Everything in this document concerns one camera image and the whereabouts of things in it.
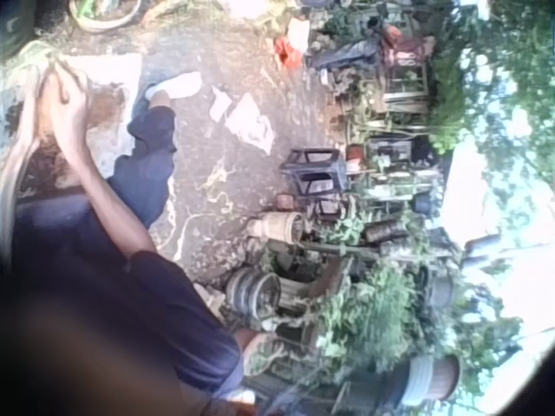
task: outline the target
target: navy shirt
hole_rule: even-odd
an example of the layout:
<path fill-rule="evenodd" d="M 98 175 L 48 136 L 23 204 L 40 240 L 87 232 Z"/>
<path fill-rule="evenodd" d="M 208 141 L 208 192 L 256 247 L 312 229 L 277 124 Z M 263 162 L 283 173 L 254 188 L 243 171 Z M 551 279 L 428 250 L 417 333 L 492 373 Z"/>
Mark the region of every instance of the navy shirt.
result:
<path fill-rule="evenodd" d="M 176 264 L 141 252 L 126 268 L 65 247 L 28 263 L 34 291 L 75 308 L 114 341 L 151 363 L 169 362 L 180 381 L 221 397 L 243 378 L 233 336 Z"/>

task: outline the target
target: red object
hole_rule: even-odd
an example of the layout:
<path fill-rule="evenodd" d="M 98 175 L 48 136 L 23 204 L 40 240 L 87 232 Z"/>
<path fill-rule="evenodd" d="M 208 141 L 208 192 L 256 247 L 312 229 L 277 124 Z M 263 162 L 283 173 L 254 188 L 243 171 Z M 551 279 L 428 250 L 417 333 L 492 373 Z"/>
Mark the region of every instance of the red object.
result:
<path fill-rule="evenodd" d="M 278 38 L 274 48 L 285 67 L 298 68 L 303 64 L 303 54 L 291 46 L 286 36 Z"/>

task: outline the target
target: white sock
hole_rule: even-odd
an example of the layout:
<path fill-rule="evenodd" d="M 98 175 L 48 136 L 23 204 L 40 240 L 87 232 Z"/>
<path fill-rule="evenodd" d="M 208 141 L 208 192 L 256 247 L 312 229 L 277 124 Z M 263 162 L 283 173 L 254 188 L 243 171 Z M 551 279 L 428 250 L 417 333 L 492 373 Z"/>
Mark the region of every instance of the white sock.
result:
<path fill-rule="evenodd" d="M 200 72 L 190 72 L 150 87 L 145 93 L 145 98 L 150 101 L 158 91 L 166 91 L 172 100 L 186 98 L 197 94 L 201 87 L 202 78 L 200 77 Z"/>

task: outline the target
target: dirt ground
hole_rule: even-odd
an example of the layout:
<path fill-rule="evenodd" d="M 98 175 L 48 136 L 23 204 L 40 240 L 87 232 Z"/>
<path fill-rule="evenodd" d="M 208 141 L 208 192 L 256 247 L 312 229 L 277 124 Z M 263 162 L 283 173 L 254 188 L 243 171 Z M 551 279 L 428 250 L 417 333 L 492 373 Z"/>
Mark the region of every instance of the dirt ground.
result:
<path fill-rule="evenodd" d="M 278 167 L 292 147 L 330 146 L 326 96 L 318 79 L 304 69 L 278 71 L 268 39 L 216 10 L 178 10 L 148 27 L 93 36 L 76 29 L 53 8 L 53 0 L 47 3 L 41 6 L 50 10 L 39 22 L 41 35 L 63 52 L 142 53 L 139 91 L 183 72 L 202 74 L 201 91 L 174 102 L 175 171 L 165 212 L 151 232 L 161 254 L 193 280 L 210 282 L 239 265 L 246 220 L 288 189 Z M 270 156 L 239 141 L 223 121 L 210 119 L 212 86 L 229 94 L 230 109 L 243 94 L 252 94 L 276 133 Z"/>

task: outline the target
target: dark pants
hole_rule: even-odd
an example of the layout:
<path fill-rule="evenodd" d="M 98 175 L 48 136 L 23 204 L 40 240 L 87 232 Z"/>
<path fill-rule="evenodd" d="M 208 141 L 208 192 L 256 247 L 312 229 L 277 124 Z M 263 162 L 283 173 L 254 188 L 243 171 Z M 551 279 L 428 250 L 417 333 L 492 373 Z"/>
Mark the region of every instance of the dark pants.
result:
<path fill-rule="evenodd" d="M 108 179 L 123 202 L 149 228 L 164 211 L 167 181 L 173 173 L 175 112 L 154 107 L 135 117 L 127 130 L 135 137 L 130 156 L 120 156 Z M 95 260 L 125 259 L 102 228 L 86 196 L 56 198 L 18 208 L 14 263 L 21 256 L 42 257 L 64 244 Z"/>

